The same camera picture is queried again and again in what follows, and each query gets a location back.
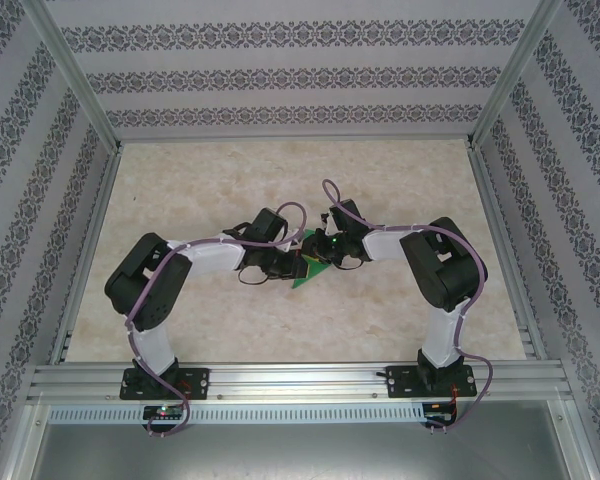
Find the green object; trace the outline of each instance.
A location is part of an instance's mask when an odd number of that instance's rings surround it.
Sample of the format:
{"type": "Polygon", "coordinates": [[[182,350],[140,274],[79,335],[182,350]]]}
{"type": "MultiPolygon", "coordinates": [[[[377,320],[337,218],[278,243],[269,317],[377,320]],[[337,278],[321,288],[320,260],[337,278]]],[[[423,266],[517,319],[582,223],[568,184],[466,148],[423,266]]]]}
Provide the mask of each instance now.
{"type": "MultiPolygon", "coordinates": [[[[305,230],[304,238],[307,238],[309,235],[313,235],[314,233],[314,230],[305,230]]],[[[306,255],[303,255],[303,258],[307,261],[307,264],[309,265],[309,271],[305,278],[296,278],[293,281],[293,286],[291,288],[298,288],[300,285],[307,283],[320,272],[324,271],[326,268],[329,268],[331,266],[325,265],[324,263],[320,263],[318,260],[311,257],[307,257],[306,255]]]]}

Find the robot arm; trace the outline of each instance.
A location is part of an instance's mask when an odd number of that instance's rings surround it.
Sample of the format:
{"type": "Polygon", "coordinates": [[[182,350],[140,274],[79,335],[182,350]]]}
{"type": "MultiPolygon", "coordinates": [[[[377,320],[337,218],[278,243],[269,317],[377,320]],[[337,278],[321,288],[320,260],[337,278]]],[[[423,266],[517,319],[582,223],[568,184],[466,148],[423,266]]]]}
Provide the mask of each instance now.
{"type": "Polygon", "coordinates": [[[169,252],[180,248],[165,264],[142,308],[133,317],[133,325],[130,325],[129,335],[138,356],[153,373],[169,377],[170,370],[177,370],[177,359],[169,343],[164,320],[171,313],[187,278],[249,266],[260,267],[267,278],[306,276],[307,263],[299,252],[290,250],[291,242],[279,249],[243,246],[236,242],[266,245],[273,242],[283,229],[287,231],[286,220],[265,208],[253,223],[243,223],[214,237],[231,242],[208,242],[183,248],[184,242],[166,241],[155,233],[148,233],[138,241],[105,285],[105,294],[111,299],[114,309],[127,316],[149,281],[145,272],[156,270],[169,252]]]}
{"type": "MultiPolygon", "coordinates": [[[[345,200],[341,205],[360,217],[353,200],[345,200]]],[[[335,205],[322,220],[324,228],[316,231],[315,238],[305,241],[305,252],[325,263],[340,265],[346,256],[362,262],[406,258],[420,292],[431,305],[427,336],[418,352],[418,374],[428,390],[446,388],[445,378],[453,377],[463,364],[455,336],[461,311],[480,282],[475,260],[448,236],[426,229],[371,230],[335,205]]],[[[430,226],[466,240],[449,218],[439,218],[430,226]]],[[[481,267],[486,279],[486,267],[481,267]]]]}

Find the patterned wallpaper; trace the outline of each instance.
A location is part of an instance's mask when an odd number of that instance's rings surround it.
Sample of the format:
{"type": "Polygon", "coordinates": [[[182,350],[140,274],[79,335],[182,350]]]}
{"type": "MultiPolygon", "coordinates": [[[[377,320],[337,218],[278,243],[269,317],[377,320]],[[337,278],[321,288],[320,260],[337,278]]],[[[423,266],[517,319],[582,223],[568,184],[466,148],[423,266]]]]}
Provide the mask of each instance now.
{"type": "Polygon", "coordinates": [[[600,466],[600,1],[561,6],[482,153],[600,466]]]}
{"type": "Polygon", "coordinates": [[[537,0],[152,3],[48,3],[123,140],[469,133],[537,0]]]}
{"type": "Polygon", "coordinates": [[[46,363],[108,155],[35,28],[0,0],[0,459],[46,363]]]}

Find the beige floor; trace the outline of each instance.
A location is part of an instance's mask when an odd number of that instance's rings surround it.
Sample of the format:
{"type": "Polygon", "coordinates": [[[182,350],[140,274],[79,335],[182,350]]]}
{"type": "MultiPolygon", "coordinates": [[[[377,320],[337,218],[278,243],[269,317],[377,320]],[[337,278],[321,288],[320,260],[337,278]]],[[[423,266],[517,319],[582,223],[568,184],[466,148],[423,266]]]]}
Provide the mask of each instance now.
{"type": "MultiPolygon", "coordinates": [[[[69,361],[129,361],[123,327],[103,287],[137,239],[211,236],[260,208],[303,203],[310,226],[330,202],[333,179],[375,223],[429,223],[451,217],[489,269],[472,309],[465,350],[522,359],[494,246],[462,141],[286,141],[129,145],[124,149],[69,361]]],[[[299,215],[287,212],[293,223],[299,215]]],[[[231,272],[188,282],[169,317],[181,361],[330,362],[414,360],[428,305],[405,263],[328,269],[299,289],[290,282],[241,285],[231,272]]]]}

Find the metal plate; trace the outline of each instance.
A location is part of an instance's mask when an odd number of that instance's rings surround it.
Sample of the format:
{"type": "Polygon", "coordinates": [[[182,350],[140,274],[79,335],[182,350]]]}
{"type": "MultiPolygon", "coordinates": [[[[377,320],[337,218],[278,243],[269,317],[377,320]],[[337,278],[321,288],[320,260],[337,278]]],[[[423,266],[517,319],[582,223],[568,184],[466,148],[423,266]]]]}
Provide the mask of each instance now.
{"type": "MultiPolygon", "coordinates": [[[[173,392],[163,394],[148,392],[142,389],[142,381],[146,374],[136,368],[127,368],[122,375],[120,386],[121,400],[178,400],[173,392]]],[[[178,368],[175,387],[184,393],[189,400],[206,400],[209,391],[209,369],[207,368],[178,368]]]]}
{"type": "Polygon", "coordinates": [[[139,425],[49,425],[32,478],[569,477],[546,402],[485,402],[461,428],[448,435],[432,435],[418,423],[387,420],[357,424],[194,425],[165,439],[150,438],[139,425]]]}
{"type": "Polygon", "coordinates": [[[451,397],[452,388],[457,389],[458,397],[475,397],[476,389],[473,369],[463,365],[461,373],[447,382],[440,382],[433,390],[427,390],[418,376],[418,367],[413,365],[393,365],[385,369],[389,398],[451,397]]]}

